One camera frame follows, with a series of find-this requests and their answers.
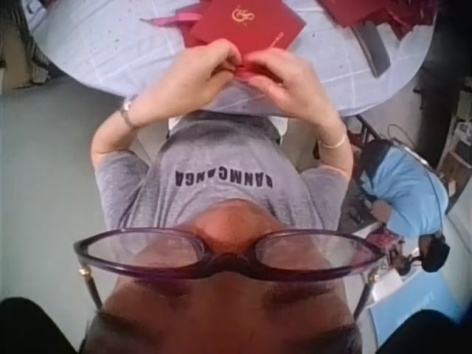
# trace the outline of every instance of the purple eyeglass frame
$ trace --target purple eyeglass frame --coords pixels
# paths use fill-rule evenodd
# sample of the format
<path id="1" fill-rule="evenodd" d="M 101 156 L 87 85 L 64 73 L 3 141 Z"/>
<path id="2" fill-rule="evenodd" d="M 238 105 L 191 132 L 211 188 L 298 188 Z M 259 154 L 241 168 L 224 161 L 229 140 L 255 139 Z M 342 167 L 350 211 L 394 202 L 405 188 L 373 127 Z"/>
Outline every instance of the purple eyeglass frame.
<path id="1" fill-rule="evenodd" d="M 136 265 L 124 265 L 120 263 L 103 260 L 89 254 L 89 246 L 104 240 L 108 237 L 113 237 L 123 234 L 133 233 L 162 233 L 169 236 L 183 237 L 194 245 L 195 250 L 200 249 L 200 257 L 195 263 L 178 268 L 152 268 L 142 267 Z M 261 263 L 257 259 L 257 246 L 264 243 L 268 239 L 276 237 L 293 237 L 300 235 L 332 235 L 342 237 L 356 243 L 360 243 L 365 248 L 372 252 L 372 258 L 362 262 L 356 266 L 344 265 L 337 268 L 319 269 L 319 270 L 286 270 L 272 268 Z M 373 283 L 376 280 L 374 276 L 376 270 L 380 265 L 382 259 L 385 257 L 384 252 L 376 245 L 366 241 L 358 236 L 343 234 L 340 232 L 321 230 L 321 229 L 289 229 L 277 232 L 271 232 L 258 238 L 251 244 L 246 252 L 239 254 L 221 254 L 216 255 L 205 242 L 197 234 L 192 232 L 185 232 L 179 229 L 161 229 L 161 228 L 132 228 L 132 229 L 118 229 L 114 231 L 103 232 L 98 235 L 88 237 L 84 240 L 74 243 L 74 251 L 80 263 L 80 274 L 86 281 L 89 293 L 91 294 L 94 304 L 97 309 L 102 307 L 102 301 L 98 294 L 97 286 L 91 275 L 90 266 L 100 268 L 105 271 L 110 271 L 126 277 L 133 277 L 140 280 L 196 280 L 211 277 L 213 274 L 222 271 L 233 271 L 242 274 L 255 280 L 265 280 L 273 282 L 321 282 L 326 280 L 339 279 L 348 275 L 359 274 L 370 269 L 375 270 L 368 276 L 368 281 L 364 286 L 361 300 L 356 307 L 354 318 L 357 319 L 361 313 L 362 308 L 369 299 L 369 294 Z"/>

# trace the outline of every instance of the eyeglass temple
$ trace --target eyeglass temple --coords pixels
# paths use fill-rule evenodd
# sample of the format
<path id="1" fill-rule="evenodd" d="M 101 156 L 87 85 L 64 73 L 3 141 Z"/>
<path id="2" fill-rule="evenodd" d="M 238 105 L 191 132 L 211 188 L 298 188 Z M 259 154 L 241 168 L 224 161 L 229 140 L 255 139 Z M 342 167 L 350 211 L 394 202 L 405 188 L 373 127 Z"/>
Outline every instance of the eyeglass temple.
<path id="1" fill-rule="evenodd" d="M 378 280 L 378 268 L 374 268 L 369 272 L 367 275 L 367 282 L 364 285 L 364 288 L 362 289 L 362 294 L 361 298 L 359 299 L 359 302 L 357 306 L 355 307 L 354 310 L 354 321 L 357 322 L 359 316 L 362 313 L 362 310 L 366 307 L 367 302 L 369 301 L 370 298 L 370 293 L 372 292 L 372 288 L 374 287 L 374 284 Z"/>
<path id="2" fill-rule="evenodd" d="M 99 310 L 102 308 L 102 300 L 100 299 L 100 295 L 98 294 L 97 285 L 95 284 L 95 280 L 91 275 L 91 269 L 88 265 L 81 265 L 79 269 L 79 273 L 86 282 L 88 292 L 90 293 L 91 298 L 94 300 L 94 304 Z"/>

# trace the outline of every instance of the table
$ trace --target table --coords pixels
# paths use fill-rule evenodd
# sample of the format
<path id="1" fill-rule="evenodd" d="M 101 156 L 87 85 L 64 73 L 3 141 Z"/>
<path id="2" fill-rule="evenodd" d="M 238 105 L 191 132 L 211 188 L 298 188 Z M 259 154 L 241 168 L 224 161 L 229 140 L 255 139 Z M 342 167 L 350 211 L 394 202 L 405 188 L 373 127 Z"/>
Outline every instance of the table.
<path id="1" fill-rule="evenodd" d="M 39 47 L 60 69 L 93 88 L 128 96 L 165 71 L 183 46 L 174 28 L 140 18 L 173 14 L 197 0 L 59 0 L 32 30 Z M 366 111 L 406 85 L 424 61 L 433 27 L 416 26 L 399 41 L 379 26 L 392 67 L 374 78 L 350 29 L 333 23 L 314 0 L 285 0 L 306 22 L 290 50 L 308 59 L 342 115 Z M 239 114 L 278 114 L 242 83 L 225 88 L 207 107 Z"/>

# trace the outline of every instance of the hand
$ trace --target hand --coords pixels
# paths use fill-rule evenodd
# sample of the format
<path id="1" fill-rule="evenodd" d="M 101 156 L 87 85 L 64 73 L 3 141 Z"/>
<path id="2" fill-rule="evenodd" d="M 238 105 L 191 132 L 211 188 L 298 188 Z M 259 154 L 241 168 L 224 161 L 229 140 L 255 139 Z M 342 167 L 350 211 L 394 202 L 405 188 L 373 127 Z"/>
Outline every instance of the hand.
<path id="1" fill-rule="evenodd" d="M 145 125 L 208 105 L 234 77 L 232 69 L 240 62 L 236 46 L 225 39 L 184 50 L 161 80 L 136 98 L 130 120 Z"/>
<path id="2" fill-rule="evenodd" d="M 322 124 L 323 119 L 338 116 L 306 60 L 278 48 L 254 52 L 244 59 L 264 66 L 281 79 L 281 83 L 276 83 L 269 77 L 258 75 L 249 78 L 247 83 L 274 101 L 289 117 Z"/>

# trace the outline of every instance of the gold bangle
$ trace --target gold bangle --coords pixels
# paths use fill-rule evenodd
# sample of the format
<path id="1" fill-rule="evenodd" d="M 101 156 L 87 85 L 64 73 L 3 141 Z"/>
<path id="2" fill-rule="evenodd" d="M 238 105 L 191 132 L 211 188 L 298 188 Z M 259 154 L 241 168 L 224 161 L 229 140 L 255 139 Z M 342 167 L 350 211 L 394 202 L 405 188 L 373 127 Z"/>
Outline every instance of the gold bangle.
<path id="1" fill-rule="evenodd" d="M 347 131 L 344 132 L 344 135 L 343 135 L 342 139 L 341 139 L 338 143 L 336 143 L 336 144 L 334 144 L 334 145 L 328 145 L 328 144 L 325 144 L 324 142 L 322 142 L 322 141 L 320 140 L 320 141 L 319 141 L 319 145 L 322 146 L 322 147 L 324 147 L 325 149 L 337 149 L 337 148 L 339 148 L 341 145 L 344 144 L 344 142 L 346 141 L 346 139 L 347 139 Z"/>

